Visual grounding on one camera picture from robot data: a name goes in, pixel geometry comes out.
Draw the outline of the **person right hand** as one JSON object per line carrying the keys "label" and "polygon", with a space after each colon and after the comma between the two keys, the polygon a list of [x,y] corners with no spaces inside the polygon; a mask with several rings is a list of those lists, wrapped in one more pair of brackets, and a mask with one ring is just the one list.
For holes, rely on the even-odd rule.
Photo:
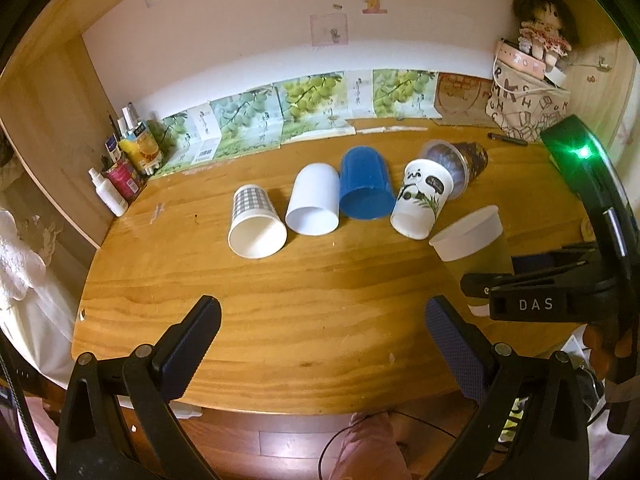
{"label": "person right hand", "polygon": [[612,344],[605,341],[605,334],[600,326],[589,324],[582,334],[582,342],[590,350],[589,363],[599,380],[608,376],[616,360],[629,358],[634,351],[632,330],[626,330],[616,344]]}

